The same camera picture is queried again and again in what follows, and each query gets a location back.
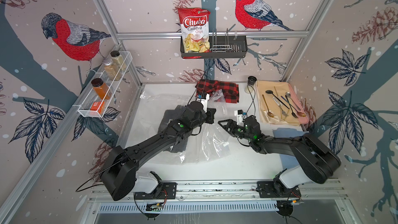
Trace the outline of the red black plaid cloth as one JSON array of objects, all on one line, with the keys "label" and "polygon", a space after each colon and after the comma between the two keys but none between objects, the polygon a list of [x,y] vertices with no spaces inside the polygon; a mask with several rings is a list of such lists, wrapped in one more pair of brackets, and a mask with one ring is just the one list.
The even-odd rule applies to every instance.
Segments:
[{"label": "red black plaid cloth", "polygon": [[239,86],[236,83],[201,79],[195,88],[197,96],[206,94],[212,96],[216,91],[221,90],[226,103],[236,104],[239,102]]}]

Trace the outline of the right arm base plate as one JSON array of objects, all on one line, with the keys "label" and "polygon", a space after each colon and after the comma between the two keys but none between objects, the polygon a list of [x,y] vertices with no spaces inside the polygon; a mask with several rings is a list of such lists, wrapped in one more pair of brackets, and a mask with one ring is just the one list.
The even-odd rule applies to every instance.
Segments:
[{"label": "right arm base plate", "polygon": [[275,181],[257,181],[256,192],[260,198],[300,198],[298,187],[287,188],[282,183]]}]

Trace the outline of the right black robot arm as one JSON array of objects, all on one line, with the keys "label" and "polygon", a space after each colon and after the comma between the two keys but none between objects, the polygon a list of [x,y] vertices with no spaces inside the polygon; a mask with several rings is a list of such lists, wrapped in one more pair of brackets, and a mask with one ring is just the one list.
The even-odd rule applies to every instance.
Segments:
[{"label": "right black robot arm", "polygon": [[293,138],[275,138],[261,132],[255,116],[250,116],[239,125],[232,119],[218,124],[232,137],[247,140],[247,147],[255,152],[272,153],[295,157],[298,166],[286,169],[273,179],[273,192],[278,196],[290,193],[296,186],[313,181],[324,184],[341,166],[338,156],[317,137],[306,133]]}]

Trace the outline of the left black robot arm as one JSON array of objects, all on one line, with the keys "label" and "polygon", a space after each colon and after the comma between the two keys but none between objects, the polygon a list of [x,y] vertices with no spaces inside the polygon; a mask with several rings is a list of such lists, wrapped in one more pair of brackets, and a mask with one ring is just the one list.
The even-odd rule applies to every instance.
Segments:
[{"label": "left black robot arm", "polygon": [[215,112],[214,108],[205,111],[202,103],[192,102],[160,133],[134,146],[112,149],[99,173],[112,199],[119,201],[133,190],[136,172],[154,156],[187,139],[204,123],[213,124]]}]

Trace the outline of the clear plastic vacuum bag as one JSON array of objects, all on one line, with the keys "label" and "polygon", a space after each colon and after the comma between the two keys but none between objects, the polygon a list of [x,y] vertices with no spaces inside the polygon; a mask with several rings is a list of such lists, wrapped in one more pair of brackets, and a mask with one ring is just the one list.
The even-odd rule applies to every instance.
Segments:
[{"label": "clear plastic vacuum bag", "polygon": [[[165,130],[168,124],[180,117],[189,97],[181,94],[158,94],[144,92],[141,95],[135,127],[133,131],[139,140],[146,140]],[[228,136],[217,124],[227,117],[227,103],[221,90],[216,90],[207,102],[207,107],[214,108],[215,122],[205,123],[193,131],[194,136],[172,145],[156,155],[154,163],[184,164],[210,162],[225,158],[231,154]]]}]

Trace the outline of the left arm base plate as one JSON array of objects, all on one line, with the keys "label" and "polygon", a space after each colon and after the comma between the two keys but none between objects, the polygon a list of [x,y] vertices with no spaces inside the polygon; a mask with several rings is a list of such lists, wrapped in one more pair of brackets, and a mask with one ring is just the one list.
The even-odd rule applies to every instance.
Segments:
[{"label": "left arm base plate", "polygon": [[135,192],[136,200],[174,200],[176,198],[177,183],[160,183],[151,193]]}]

